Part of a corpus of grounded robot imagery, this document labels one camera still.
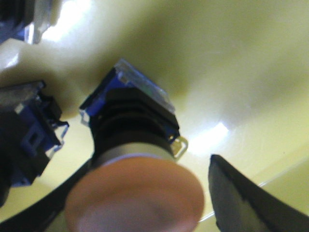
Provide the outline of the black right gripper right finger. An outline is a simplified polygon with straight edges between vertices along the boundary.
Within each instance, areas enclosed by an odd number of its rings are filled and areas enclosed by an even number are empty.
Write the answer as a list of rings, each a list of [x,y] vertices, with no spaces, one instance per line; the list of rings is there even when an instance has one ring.
[[[309,217],[269,194],[222,156],[212,154],[209,191],[222,232],[307,232]]]

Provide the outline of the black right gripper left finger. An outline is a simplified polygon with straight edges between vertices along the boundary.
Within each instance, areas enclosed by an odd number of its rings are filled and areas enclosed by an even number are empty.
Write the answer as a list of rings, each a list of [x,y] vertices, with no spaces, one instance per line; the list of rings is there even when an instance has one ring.
[[[90,170],[87,160],[71,177],[44,198],[0,224],[2,232],[43,232],[64,209],[75,184]]]

